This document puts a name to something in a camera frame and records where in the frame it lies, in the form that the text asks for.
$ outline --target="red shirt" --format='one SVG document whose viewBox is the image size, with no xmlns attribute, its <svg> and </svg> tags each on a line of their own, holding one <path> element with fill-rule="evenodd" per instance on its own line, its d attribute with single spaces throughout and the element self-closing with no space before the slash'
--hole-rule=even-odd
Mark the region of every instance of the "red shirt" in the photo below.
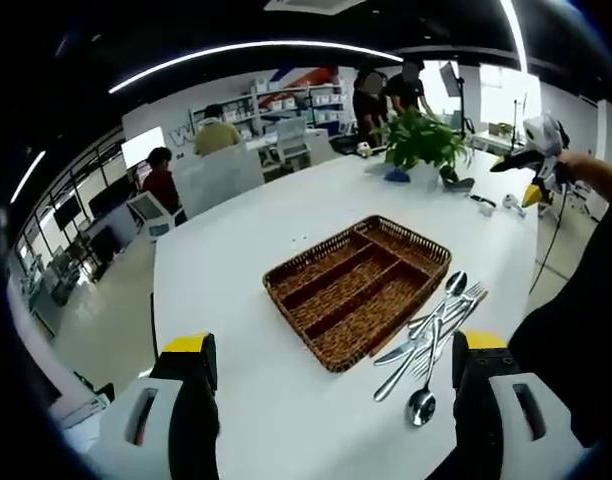
<svg viewBox="0 0 612 480">
<path fill-rule="evenodd" d="M 173 182 L 173 174 L 168 170 L 151 171 L 142 184 L 142 191 L 152 193 L 170 213 L 179 209 L 179 196 Z"/>
</svg>

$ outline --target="yellow shirt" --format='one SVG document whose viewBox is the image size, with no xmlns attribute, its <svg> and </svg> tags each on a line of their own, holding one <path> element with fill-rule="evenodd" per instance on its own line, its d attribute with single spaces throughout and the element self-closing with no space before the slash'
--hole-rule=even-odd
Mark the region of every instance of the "yellow shirt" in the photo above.
<svg viewBox="0 0 612 480">
<path fill-rule="evenodd" d="M 210 119 L 195 136 L 195 155 L 209 155 L 241 142 L 234 125 Z"/>
</svg>

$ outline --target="black shirt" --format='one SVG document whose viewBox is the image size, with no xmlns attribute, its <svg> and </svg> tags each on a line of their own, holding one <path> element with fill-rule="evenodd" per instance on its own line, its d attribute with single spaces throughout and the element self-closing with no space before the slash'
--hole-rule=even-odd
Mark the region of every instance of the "black shirt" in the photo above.
<svg viewBox="0 0 612 480">
<path fill-rule="evenodd" d="M 612 201 L 571 279 L 508 346 L 566 404 L 582 444 L 612 435 Z"/>
<path fill-rule="evenodd" d="M 399 73 L 388 81 L 386 93 L 390 96 L 398 96 L 404 109 L 412 106 L 419 110 L 419 97 L 424 96 L 424 85 L 419 78 L 412 82 L 407 82 L 402 77 L 402 74 Z"/>
<path fill-rule="evenodd" d="M 375 138 L 370 134 L 371 126 L 364 120 L 364 117 L 370 115 L 375 127 L 379 127 L 380 118 L 384 121 L 387 118 L 386 96 L 380 94 L 378 97 L 373 97 L 366 92 L 355 89 L 353 93 L 353 110 L 357 118 L 357 130 L 360 141 L 368 142 L 374 147 Z"/>
</svg>

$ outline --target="ceiling light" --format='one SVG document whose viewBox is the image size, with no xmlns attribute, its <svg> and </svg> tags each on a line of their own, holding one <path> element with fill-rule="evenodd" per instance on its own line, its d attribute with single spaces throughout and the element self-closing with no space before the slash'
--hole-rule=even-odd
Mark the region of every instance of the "ceiling light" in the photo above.
<svg viewBox="0 0 612 480">
<path fill-rule="evenodd" d="M 243 48 L 256 48 L 256 47 L 316 47 L 316 48 L 335 48 L 337 50 L 347 50 L 351 52 L 357 53 L 365 53 L 366 55 L 373 55 L 375 57 L 387 58 L 388 60 L 392 60 L 394 62 L 403 62 L 404 59 L 398 57 L 396 55 L 391 55 L 390 53 L 379 52 L 377 50 L 371 50 L 370 48 L 356 47 L 354 45 L 345 45 L 343 43 L 333 43 L 333 42 L 316 42 L 310 40 L 267 40 L 262 42 L 247 42 L 247 43 L 237 43 L 235 45 L 225 45 L 223 47 L 215 47 L 209 48 L 206 50 L 200 50 L 199 52 L 191 53 L 188 55 L 184 55 L 183 57 L 175 58 L 173 60 L 169 60 L 168 62 L 160 63 L 159 65 L 155 65 L 143 72 L 138 73 L 130 77 L 127 80 L 124 80 L 121 83 L 118 83 L 113 88 L 108 90 L 108 93 L 113 94 L 118 92 L 124 87 L 127 87 L 131 83 L 136 82 L 137 80 L 141 80 L 148 75 L 151 75 L 155 72 L 163 70 L 168 67 L 172 67 L 173 65 L 177 65 L 178 63 L 186 62 L 188 60 L 193 60 L 199 57 L 206 57 L 208 55 L 214 55 L 216 53 L 228 52 L 231 50 L 241 50 Z"/>
<path fill-rule="evenodd" d="M 15 193 L 13 193 L 13 196 L 10 199 L 11 205 L 15 203 L 15 200 L 17 200 L 17 196 L 19 195 L 19 192 L 22 191 L 22 188 L 24 187 L 26 180 L 28 180 L 28 177 L 30 177 L 30 174 L 33 173 L 33 170 L 35 170 L 35 167 L 40 162 L 40 160 L 44 158 L 44 155 L 46 155 L 46 150 L 44 150 L 43 152 L 40 152 L 40 154 L 37 155 L 37 158 L 33 160 L 33 163 L 30 165 L 30 168 L 26 171 L 26 173 L 22 177 L 22 181 L 19 182 L 19 185 L 17 185 L 17 189 L 15 190 Z"/>
<path fill-rule="evenodd" d="M 528 73 L 528 61 L 526 60 L 526 48 L 524 47 L 524 39 L 522 38 L 522 31 L 519 28 L 519 20 L 517 20 L 517 12 L 513 7 L 511 0 L 499 0 L 506 14 L 506 19 L 510 26 L 510 31 L 513 34 L 513 40 L 515 41 L 515 48 L 517 49 L 517 56 L 519 57 L 519 67 L 522 73 Z"/>
</svg>

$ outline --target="black cable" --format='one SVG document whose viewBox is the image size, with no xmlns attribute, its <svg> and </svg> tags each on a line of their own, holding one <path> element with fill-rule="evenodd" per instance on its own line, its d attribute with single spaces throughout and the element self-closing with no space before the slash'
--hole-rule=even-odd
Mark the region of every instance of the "black cable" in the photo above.
<svg viewBox="0 0 612 480">
<path fill-rule="evenodd" d="M 559 227 L 562 224 L 562 217 L 564 215 L 564 207 L 566 206 L 566 197 L 568 196 L 569 187 L 564 187 L 566 190 L 564 191 L 564 198 L 562 198 L 562 208 L 559 210 L 559 218 L 557 219 L 557 225 L 555 226 L 555 233 L 553 234 L 553 239 L 550 241 L 550 245 L 548 246 L 548 250 L 546 250 L 546 255 L 544 256 L 544 260 L 542 262 L 541 267 L 539 267 L 539 272 L 537 272 L 537 276 L 535 277 L 535 281 L 533 282 L 533 286 L 530 287 L 528 294 L 530 295 L 535 290 L 537 286 L 537 282 L 539 282 L 539 277 L 541 277 L 542 272 L 544 271 L 544 267 L 546 266 L 546 260 L 548 260 L 548 255 L 550 255 L 550 251 L 553 249 L 553 245 L 555 245 L 555 239 L 557 238 L 557 232 L 559 232 Z"/>
</svg>

